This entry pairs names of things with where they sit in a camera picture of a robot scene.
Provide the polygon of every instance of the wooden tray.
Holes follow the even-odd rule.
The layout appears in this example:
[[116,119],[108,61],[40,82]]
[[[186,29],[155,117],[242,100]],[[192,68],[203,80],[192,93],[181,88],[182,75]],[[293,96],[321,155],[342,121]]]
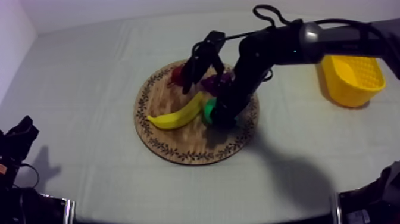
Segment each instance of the wooden tray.
[[[192,86],[187,95],[182,94],[182,87],[167,87],[172,70],[185,62],[177,61],[161,68],[143,84],[135,103],[137,134],[153,153],[173,163],[205,165],[222,161],[238,152],[252,138],[258,121],[256,94],[238,116],[237,126],[225,132],[207,126],[202,112],[189,124],[175,130],[160,130],[146,118],[149,114],[155,117],[180,110],[202,90],[200,82]],[[226,72],[232,69],[228,65],[225,67]],[[215,70],[210,67],[204,77],[214,74]],[[206,99],[212,97],[204,93]]]

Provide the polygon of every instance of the banana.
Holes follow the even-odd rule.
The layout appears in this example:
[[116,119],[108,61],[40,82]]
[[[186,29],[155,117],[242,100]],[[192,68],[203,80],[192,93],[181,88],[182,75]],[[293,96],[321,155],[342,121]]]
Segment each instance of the banana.
[[159,129],[172,130],[182,127],[192,121],[202,108],[203,93],[198,92],[182,109],[171,114],[158,117],[147,116],[147,119]]

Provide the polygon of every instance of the white tablecloth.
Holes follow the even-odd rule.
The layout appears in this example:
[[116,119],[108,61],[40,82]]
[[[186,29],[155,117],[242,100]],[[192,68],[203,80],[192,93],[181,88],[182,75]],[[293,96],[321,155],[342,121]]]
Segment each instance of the white tablecloth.
[[[386,89],[360,110],[327,101],[315,66],[275,66],[257,90],[255,139],[210,166],[164,161],[135,131],[136,94],[154,71],[187,58],[210,30],[234,35],[265,26],[251,12],[192,14],[42,35],[1,104],[0,128],[33,118],[40,134],[26,162],[40,172],[37,190],[76,200],[80,217],[270,223],[322,214],[332,191],[372,182],[400,158],[400,82],[384,63]],[[235,64],[238,43],[226,43],[225,63]],[[22,169],[17,183],[34,180]]]

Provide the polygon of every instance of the plastic basket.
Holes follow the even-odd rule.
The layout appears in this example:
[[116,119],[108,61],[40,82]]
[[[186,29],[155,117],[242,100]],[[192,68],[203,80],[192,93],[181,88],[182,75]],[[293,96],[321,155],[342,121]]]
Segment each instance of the plastic basket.
[[375,58],[325,56],[322,68],[332,100],[359,107],[385,88],[385,78]]

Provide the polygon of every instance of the black cable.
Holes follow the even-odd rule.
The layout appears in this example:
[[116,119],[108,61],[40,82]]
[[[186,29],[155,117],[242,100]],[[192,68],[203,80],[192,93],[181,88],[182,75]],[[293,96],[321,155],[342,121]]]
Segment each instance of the black cable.
[[291,24],[291,22],[290,22],[290,21],[287,21],[285,18],[283,18],[283,16],[282,16],[282,14],[280,13],[280,11],[279,11],[277,8],[273,7],[272,5],[256,5],[256,6],[253,8],[253,13],[254,13],[254,15],[255,15],[257,18],[261,19],[261,20],[267,20],[267,21],[269,21],[269,22],[271,23],[272,26],[275,26],[275,21],[274,21],[271,17],[269,17],[269,16],[262,15],[260,12],[258,12],[259,9],[261,9],[261,10],[269,10],[269,11],[275,13],[276,16],[278,16],[279,21],[280,21],[281,23],[283,23],[284,25],[290,25],[290,24]]
[[29,188],[35,188],[35,187],[39,184],[39,181],[40,181],[40,176],[39,176],[38,170],[36,170],[33,166],[31,166],[31,165],[29,165],[29,164],[27,164],[27,163],[22,163],[20,167],[29,167],[29,168],[31,168],[33,171],[35,171],[36,177],[37,177],[37,178],[36,178],[36,183],[35,183],[33,186],[29,187]]

